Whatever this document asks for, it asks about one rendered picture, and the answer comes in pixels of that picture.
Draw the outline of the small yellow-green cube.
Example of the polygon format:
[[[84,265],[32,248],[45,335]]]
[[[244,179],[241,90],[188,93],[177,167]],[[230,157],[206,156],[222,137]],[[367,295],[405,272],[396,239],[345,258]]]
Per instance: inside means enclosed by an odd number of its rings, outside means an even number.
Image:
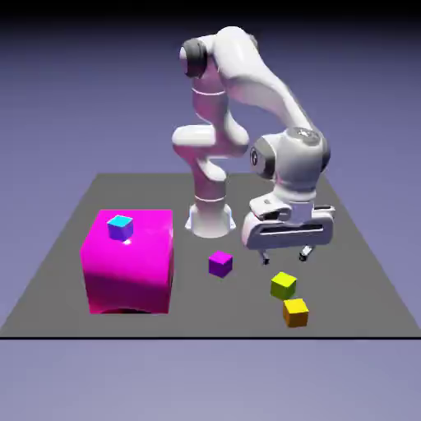
[[[296,277],[279,272],[271,279],[271,296],[280,300],[290,299],[295,294],[296,284]]]

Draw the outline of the small purple cube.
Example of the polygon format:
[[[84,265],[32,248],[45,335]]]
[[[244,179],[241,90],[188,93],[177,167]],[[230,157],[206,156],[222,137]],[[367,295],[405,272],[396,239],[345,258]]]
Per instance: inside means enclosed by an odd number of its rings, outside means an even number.
[[[224,278],[233,269],[233,256],[226,252],[216,251],[208,258],[209,273]]]

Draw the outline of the small cyan cube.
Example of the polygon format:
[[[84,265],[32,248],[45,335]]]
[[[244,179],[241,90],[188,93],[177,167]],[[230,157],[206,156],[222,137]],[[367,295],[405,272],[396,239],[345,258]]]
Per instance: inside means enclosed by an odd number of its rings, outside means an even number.
[[[125,242],[133,235],[133,218],[115,215],[107,222],[109,237],[112,240]]]

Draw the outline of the small orange cube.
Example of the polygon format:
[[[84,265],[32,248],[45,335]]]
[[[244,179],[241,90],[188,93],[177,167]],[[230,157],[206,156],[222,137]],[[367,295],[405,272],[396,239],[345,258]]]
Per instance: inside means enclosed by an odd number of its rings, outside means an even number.
[[[286,299],[283,302],[283,317],[287,327],[303,327],[308,324],[309,309],[302,298]]]

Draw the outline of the large magenta box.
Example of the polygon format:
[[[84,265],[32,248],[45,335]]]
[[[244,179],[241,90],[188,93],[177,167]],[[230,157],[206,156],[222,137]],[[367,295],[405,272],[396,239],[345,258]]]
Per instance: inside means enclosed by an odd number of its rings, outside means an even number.
[[[109,237],[115,215],[133,218],[125,242]],[[173,212],[170,209],[103,209],[81,246],[89,310],[93,314],[169,311],[173,280]]]

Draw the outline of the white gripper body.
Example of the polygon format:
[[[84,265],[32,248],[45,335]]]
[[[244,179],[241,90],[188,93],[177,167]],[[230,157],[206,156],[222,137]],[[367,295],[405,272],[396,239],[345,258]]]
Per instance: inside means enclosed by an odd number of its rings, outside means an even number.
[[[333,237],[334,206],[316,206],[312,218],[301,225],[259,220],[249,212],[243,222],[242,241],[251,250],[327,245]]]

